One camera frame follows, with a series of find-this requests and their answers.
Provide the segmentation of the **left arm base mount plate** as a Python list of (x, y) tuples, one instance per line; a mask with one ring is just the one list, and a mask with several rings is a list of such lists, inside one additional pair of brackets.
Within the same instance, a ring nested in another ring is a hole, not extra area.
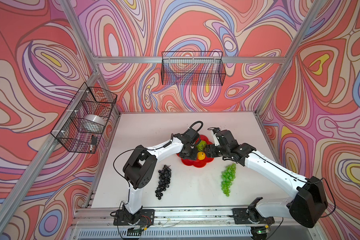
[(135, 214), (129, 213), (127, 210), (115, 211), (114, 226), (150, 226), (154, 223), (154, 209), (140, 209)]

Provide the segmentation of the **green fake custard apple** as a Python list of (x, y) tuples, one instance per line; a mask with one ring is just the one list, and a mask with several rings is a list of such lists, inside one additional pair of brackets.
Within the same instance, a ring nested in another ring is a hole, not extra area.
[(199, 152), (203, 152), (206, 146), (207, 146), (207, 142), (204, 140), (201, 140), (197, 145), (197, 149)]

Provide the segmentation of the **black fake grape bunch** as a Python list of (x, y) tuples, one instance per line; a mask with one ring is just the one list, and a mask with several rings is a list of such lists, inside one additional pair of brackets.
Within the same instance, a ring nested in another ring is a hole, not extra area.
[(170, 187), (172, 170), (169, 165), (164, 165), (163, 168), (158, 171), (158, 173), (159, 181), (158, 186), (155, 190), (155, 195), (158, 200), (161, 200), (164, 192)]

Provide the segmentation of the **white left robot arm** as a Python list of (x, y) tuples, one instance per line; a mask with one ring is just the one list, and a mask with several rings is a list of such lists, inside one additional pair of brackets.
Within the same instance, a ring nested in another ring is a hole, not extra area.
[(135, 215), (143, 207), (143, 188), (152, 179), (156, 164), (172, 155), (196, 160), (199, 139), (200, 134), (189, 129), (183, 134), (172, 134), (168, 141), (159, 145), (148, 148), (139, 145), (133, 150), (123, 167), (125, 179), (129, 183), (128, 203), (125, 205), (129, 214)]

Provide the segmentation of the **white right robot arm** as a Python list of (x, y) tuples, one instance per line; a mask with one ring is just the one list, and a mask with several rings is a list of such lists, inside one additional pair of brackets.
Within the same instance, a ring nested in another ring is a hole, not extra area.
[(221, 157), (251, 169), (266, 177), (283, 190), (285, 199), (256, 198), (247, 208), (253, 223), (261, 219), (280, 217), (295, 220), (306, 228), (313, 228), (328, 207), (323, 179), (307, 178), (271, 161), (248, 143), (239, 144), (229, 130), (210, 128), (214, 143), (207, 145), (207, 157)]

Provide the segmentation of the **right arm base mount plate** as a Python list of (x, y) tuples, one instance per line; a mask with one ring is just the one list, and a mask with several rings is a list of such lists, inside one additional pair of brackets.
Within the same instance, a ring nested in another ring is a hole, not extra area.
[(262, 217), (253, 208), (234, 208), (232, 209), (232, 218), (237, 225), (272, 225), (275, 223), (273, 217)]

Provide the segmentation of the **green fake grape bunch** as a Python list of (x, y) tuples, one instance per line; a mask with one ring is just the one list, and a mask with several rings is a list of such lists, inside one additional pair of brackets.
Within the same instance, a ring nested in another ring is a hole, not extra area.
[(226, 197), (230, 196), (231, 186), (236, 178), (237, 165), (235, 163), (228, 165), (221, 174), (221, 190)]

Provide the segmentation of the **yellow fake lemon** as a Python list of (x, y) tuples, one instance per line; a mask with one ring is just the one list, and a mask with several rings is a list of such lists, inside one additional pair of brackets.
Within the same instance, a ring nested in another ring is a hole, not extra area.
[(197, 153), (197, 160), (203, 161), (206, 158), (206, 154), (204, 152)]

